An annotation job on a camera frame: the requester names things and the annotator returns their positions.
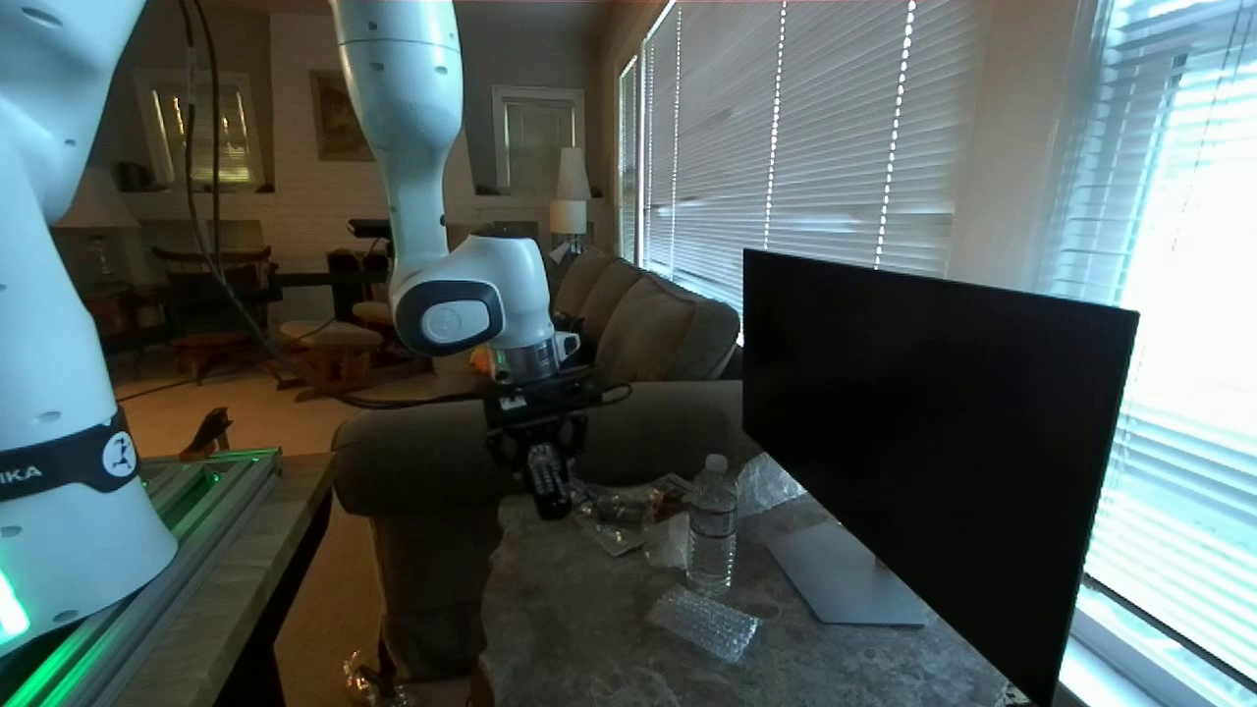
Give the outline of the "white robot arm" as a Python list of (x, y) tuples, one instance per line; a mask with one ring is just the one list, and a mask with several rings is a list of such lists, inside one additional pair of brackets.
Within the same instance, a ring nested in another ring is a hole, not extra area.
[[(142, 484), (98, 326), (52, 226), (68, 214), (146, 0), (0, 0), (0, 650), (73, 624), (176, 552)], [(336, 57), (386, 169), (390, 305), (403, 345), (485, 345), (505, 379), (559, 372), (543, 250), (443, 237), (462, 123), (453, 0), (331, 0)]]

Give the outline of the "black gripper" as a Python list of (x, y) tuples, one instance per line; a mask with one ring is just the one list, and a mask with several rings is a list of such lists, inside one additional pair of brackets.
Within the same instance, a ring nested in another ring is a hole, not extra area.
[(589, 411), (601, 403), (604, 386), (585, 370), (559, 370), (543, 379), (500, 375), (483, 396), (493, 468), (526, 491), (523, 451), (531, 441), (559, 444), (560, 488), (572, 484), (585, 447)]

